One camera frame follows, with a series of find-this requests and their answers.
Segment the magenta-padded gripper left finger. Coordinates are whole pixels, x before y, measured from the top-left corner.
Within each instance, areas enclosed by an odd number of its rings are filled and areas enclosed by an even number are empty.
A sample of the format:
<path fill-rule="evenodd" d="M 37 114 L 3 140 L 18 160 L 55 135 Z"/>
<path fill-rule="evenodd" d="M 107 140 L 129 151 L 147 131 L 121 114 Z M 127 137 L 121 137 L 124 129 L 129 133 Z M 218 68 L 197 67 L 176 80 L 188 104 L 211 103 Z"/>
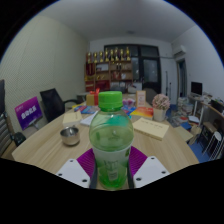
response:
<path fill-rule="evenodd" d="M 69 159 L 56 175 L 83 188 L 95 189 L 97 168 L 93 150 L 89 149 L 77 159 Z"/>

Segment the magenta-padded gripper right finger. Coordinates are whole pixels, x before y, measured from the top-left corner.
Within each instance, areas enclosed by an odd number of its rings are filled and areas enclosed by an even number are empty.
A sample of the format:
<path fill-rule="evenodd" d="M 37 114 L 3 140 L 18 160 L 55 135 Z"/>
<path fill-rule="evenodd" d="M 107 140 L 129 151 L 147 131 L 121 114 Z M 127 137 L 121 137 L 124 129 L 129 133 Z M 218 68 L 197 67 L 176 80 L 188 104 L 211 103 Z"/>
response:
<path fill-rule="evenodd" d="M 141 188 L 169 175 L 168 170 L 155 157 L 147 157 L 135 147 L 131 147 L 128 163 L 128 185 L 130 189 Z"/>

